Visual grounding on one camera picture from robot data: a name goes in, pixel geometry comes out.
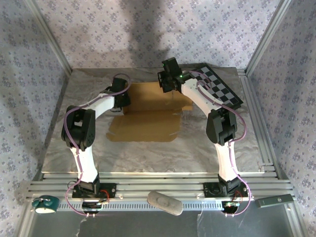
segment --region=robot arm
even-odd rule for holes
[[[232,162],[229,155],[229,141],[235,138],[237,131],[236,116],[222,107],[209,102],[197,89],[198,80],[190,72],[182,72],[175,58],[162,62],[164,71],[158,73],[159,84],[164,92],[177,90],[189,97],[206,115],[206,134],[214,143],[219,162],[219,188],[225,196],[240,185],[240,180],[234,172],[236,166],[234,143],[231,143]],[[204,86],[200,89],[213,101],[223,102],[213,97]]]
[[[126,84],[126,80],[114,78],[112,86],[106,88],[100,92],[96,98],[84,104],[84,108],[70,113],[67,117],[67,128],[69,129],[75,143],[79,147],[79,160],[82,169],[82,177],[79,183],[79,188],[87,193],[97,194],[100,187],[99,175],[97,169],[95,168],[92,155],[92,143],[95,139],[95,120],[107,110],[122,108],[130,104],[127,92],[111,96],[111,93],[122,91],[126,87]],[[67,111],[76,107],[77,106],[69,106]],[[73,153],[77,169],[80,171],[77,160],[77,149],[71,143],[64,127],[62,129],[61,136],[62,140],[66,142],[67,146]]]

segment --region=floral wallpaper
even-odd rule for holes
[[[22,0],[0,1],[0,236],[13,236],[65,82]]]
[[[251,75],[281,168],[316,236],[316,2],[293,0]]]
[[[36,0],[73,68],[245,68],[279,0]]]

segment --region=black and white checkerboard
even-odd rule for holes
[[[222,101],[224,105],[230,106],[233,109],[237,109],[243,103],[243,101],[208,66],[200,69],[195,69],[194,71],[204,73],[208,76],[211,81],[211,88],[206,88],[206,86],[203,86],[203,88],[216,99]],[[202,80],[202,76],[200,76],[199,74],[192,72],[192,75],[196,79]],[[207,79],[204,78],[203,80],[205,81],[205,83],[207,83],[207,85],[209,85],[209,81]]]

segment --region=checkerboard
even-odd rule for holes
[[[243,101],[208,66],[205,66],[200,69],[195,69],[193,71],[204,73],[205,75],[208,76],[208,78],[211,81],[211,87],[209,89],[208,87],[203,86],[203,88],[207,90],[207,92],[209,92],[216,99],[222,101],[224,105],[227,105],[231,107],[232,109],[237,109],[243,103]],[[192,75],[197,80],[202,80],[204,78],[204,77],[202,78],[202,76],[194,72],[192,72]],[[207,83],[208,86],[210,86],[209,81],[207,79],[204,78],[203,80],[205,83]]]

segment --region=purple cable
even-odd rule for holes
[[[65,128],[65,131],[66,131],[66,134],[67,134],[69,140],[71,141],[71,143],[73,144],[73,146],[76,148],[77,163],[78,163],[79,172],[80,172],[80,177],[79,177],[78,181],[75,182],[74,184],[72,184],[72,185],[67,189],[67,191],[66,191],[66,193],[65,193],[65,199],[66,199],[66,202],[67,202],[67,204],[69,205],[69,207],[70,207],[75,213],[77,213],[77,214],[79,214],[79,215],[82,215],[82,216],[86,216],[86,214],[77,211],[77,210],[70,204],[70,202],[68,201],[68,192],[69,192],[74,186],[78,185],[78,184],[80,183],[81,179],[82,179],[82,165],[81,165],[81,162],[80,162],[80,159],[79,159],[79,147],[78,147],[78,145],[75,143],[75,141],[74,141],[73,137],[71,136],[71,134],[70,134],[70,132],[69,132],[69,129],[68,129],[68,127],[67,127],[67,117],[69,116],[69,114],[73,113],[74,111],[79,110],[79,109],[82,109],[82,108],[85,108],[85,107],[88,107],[88,106],[92,105],[93,103],[95,103],[96,101],[98,101],[98,100],[100,100],[100,99],[102,99],[102,98],[109,97],[109,96],[115,96],[115,95],[119,95],[119,94],[122,94],[122,93],[126,92],[126,91],[129,89],[130,85],[131,85],[131,79],[130,79],[129,75],[127,75],[127,74],[125,74],[125,73],[118,73],[118,74],[115,74],[115,75],[113,76],[113,78],[115,78],[115,77],[118,76],[118,75],[124,75],[124,76],[126,76],[126,77],[128,78],[128,84],[127,84],[127,87],[126,87],[124,90],[122,90],[122,91],[120,91],[120,92],[112,93],[112,94],[107,94],[107,95],[99,96],[99,97],[95,98],[94,100],[92,100],[91,102],[89,102],[89,103],[87,103],[87,104],[85,104],[85,105],[81,105],[81,106],[75,107],[75,108],[73,108],[73,109],[67,111],[66,114],[65,114],[65,116],[64,116],[64,128]]]
[[[190,73],[197,73],[197,74],[199,74],[200,76],[204,76],[204,77],[206,78],[206,80],[208,80],[209,84],[212,85],[212,84],[211,84],[211,80],[210,80],[209,77],[207,77],[204,73],[200,73],[200,72],[196,72],[196,71],[190,71]],[[235,110],[229,108],[229,107],[226,106],[226,105],[219,104],[219,103],[217,103],[216,101],[213,101],[211,98],[209,98],[209,97],[198,87],[201,83],[203,83],[203,85],[201,85],[201,86],[207,86],[207,84],[206,84],[203,80],[198,80],[198,81],[197,81],[197,90],[198,90],[209,102],[211,102],[212,104],[217,105],[217,106],[220,106],[220,107],[222,107],[222,108],[224,108],[224,109],[226,109],[226,110],[232,112],[232,113],[235,114],[237,117],[239,117],[240,120],[241,120],[241,123],[242,123],[242,125],[243,125],[243,127],[244,127],[243,134],[242,134],[241,137],[236,138],[236,139],[231,140],[231,141],[228,142],[229,158],[230,158],[230,161],[231,161],[231,165],[232,165],[233,171],[234,171],[234,173],[237,175],[237,178],[238,178],[241,182],[243,182],[243,183],[246,185],[246,187],[247,187],[247,189],[248,189],[248,192],[249,192],[249,193],[248,193],[248,195],[249,195],[249,200],[248,200],[247,206],[244,208],[244,210],[242,210],[241,212],[236,213],[236,214],[229,214],[229,215],[232,215],[232,216],[234,216],[234,215],[237,216],[237,215],[240,215],[240,214],[242,214],[243,212],[245,212],[246,209],[249,207],[250,202],[251,202],[251,190],[250,190],[249,185],[246,183],[246,181],[244,181],[244,180],[238,175],[238,173],[237,173],[237,171],[236,171],[236,168],[235,168],[234,163],[233,163],[233,158],[232,158],[231,143],[232,143],[232,142],[241,141],[243,138],[245,138],[246,133],[247,133],[247,125],[246,125],[245,120],[242,118],[242,116],[241,116],[238,112],[236,112]]]

